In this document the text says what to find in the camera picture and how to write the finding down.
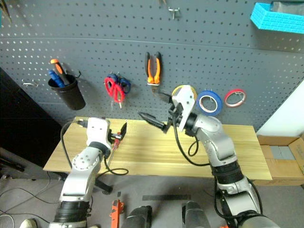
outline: blue plastic basket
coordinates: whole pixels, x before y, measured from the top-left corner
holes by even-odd
[[[270,6],[257,2],[253,8],[250,19],[259,29],[304,34],[304,16],[271,12]]]

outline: wooden tabletop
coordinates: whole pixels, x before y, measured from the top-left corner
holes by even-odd
[[[113,133],[118,132],[126,122],[123,119],[109,119]],[[119,148],[114,152],[110,168],[127,168],[131,175],[162,175],[212,177],[209,166],[197,167],[189,164],[179,151],[174,131],[171,127],[167,134],[142,120],[127,120],[127,134]],[[238,162],[245,175],[254,180],[271,180],[271,175],[252,126],[224,125],[224,130],[235,145]],[[179,139],[187,153],[194,142],[193,137],[179,133]],[[72,123],[64,135],[66,149],[73,159],[86,147],[86,128]],[[207,163],[208,157],[202,144],[199,151],[191,157],[194,162]],[[101,163],[100,172],[105,168]],[[62,145],[59,143],[46,163],[47,171],[70,171]]]

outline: blue tape roll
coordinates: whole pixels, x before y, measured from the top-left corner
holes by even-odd
[[[208,110],[207,108],[205,108],[202,103],[201,100],[204,97],[211,97],[211,99],[213,99],[213,101],[216,102],[216,108],[214,110]],[[196,106],[198,109],[200,109],[205,115],[211,115],[211,116],[216,116],[220,113],[220,111],[223,108],[223,102],[220,99],[219,95],[214,93],[213,91],[210,90],[205,90],[203,92],[201,92],[198,95],[198,98],[196,99]]]

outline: pegboard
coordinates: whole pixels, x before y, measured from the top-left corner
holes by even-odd
[[[261,31],[250,21],[255,1],[6,1],[12,24],[2,16],[0,66],[60,123],[75,115],[140,119],[149,112],[166,120],[169,105],[146,84],[146,51],[162,54],[160,89],[190,84],[223,99],[233,88],[247,93],[238,108],[224,107],[225,124],[257,130],[304,77],[303,35]],[[180,8],[172,20],[167,7]],[[51,58],[78,75],[86,106],[71,111],[48,87]],[[111,104],[103,80],[111,71],[132,83],[123,108]]]

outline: blue scissors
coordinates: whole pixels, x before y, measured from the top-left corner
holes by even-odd
[[[128,94],[130,92],[131,83],[129,80],[125,79],[124,77],[119,77],[113,73],[109,74],[108,77],[113,79],[113,81],[121,87],[124,94]]]

